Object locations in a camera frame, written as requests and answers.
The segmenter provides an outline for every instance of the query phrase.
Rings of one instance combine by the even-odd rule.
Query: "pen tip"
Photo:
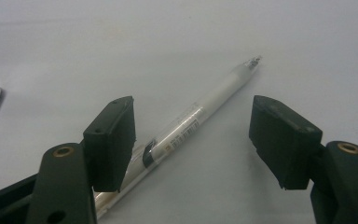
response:
[[[263,57],[261,57],[261,55],[258,55],[257,57],[254,57],[251,60],[247,61],[245,65],[249,68],[249,70],[254,71],[262,58]]]

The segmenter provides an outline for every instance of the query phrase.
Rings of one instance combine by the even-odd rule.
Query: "white table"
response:
[[[258,54],[256,76],[100,223],[314,223],[248,138],[253,96],[358,144],[358,1],[0,1],[0,189],[135,99],[144,144]]]

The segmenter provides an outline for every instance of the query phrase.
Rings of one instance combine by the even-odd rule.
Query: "screw hole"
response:
[[[350,153],[350,154],[358,154],[358,147],[353,145],[353,144],[350,144],[350,143],[338,143],[337,144],[338,148],[347,152],[347,153]]]
[[[48,216],[48,223],[59,223],[61,221],[63,221],[63,219],[65,218],[65,212],[63,211],[56,211],[50,214],[50,216]]]
[[[60,147],[53,152],[54,157],[65,157],[72,154],[75,150],[72,147]]]

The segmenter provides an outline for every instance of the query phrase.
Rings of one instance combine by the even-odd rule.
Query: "pen label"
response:
[[[172,147],[179,147],[193,132],[199,128],[199,126],[199,122],[194,119],[186,128],[180,132],[180,134],[176,135],[173,140],[171,140]]]

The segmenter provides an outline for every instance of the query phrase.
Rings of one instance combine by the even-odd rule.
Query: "pen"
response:
[[[123,197],[132,187],[177,149],[199,126],[208,119],[232,94],[239,90],[255,72],[261,56],[235,67],[214,88],[200,97],[184,113],[168,125],[146,146],[132,152],[131,161],[118,192],[95,192],[97,217]]]

